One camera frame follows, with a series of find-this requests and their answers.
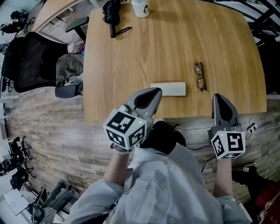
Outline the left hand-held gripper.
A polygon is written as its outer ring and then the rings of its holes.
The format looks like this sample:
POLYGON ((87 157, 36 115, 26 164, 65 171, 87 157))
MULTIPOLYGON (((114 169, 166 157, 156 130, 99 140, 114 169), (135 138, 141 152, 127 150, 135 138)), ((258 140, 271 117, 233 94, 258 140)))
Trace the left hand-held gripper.
POLYGON ((142 142, 161 98, 160 88, 145 88, 132 94, 119 109, 113 109, 103 124, 109 141, 125 150, 142 142))

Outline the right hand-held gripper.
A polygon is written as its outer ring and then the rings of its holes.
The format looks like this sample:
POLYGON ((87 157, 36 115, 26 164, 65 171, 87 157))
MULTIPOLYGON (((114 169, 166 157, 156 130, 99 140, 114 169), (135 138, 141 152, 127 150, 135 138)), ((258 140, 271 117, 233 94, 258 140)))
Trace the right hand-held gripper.
POLYGON ((212 98, 214 126, 208 131, 209 143, 218 160, 235 159, 245 153, 245 132, 238 123, 235 106, 223 95, 212 98))

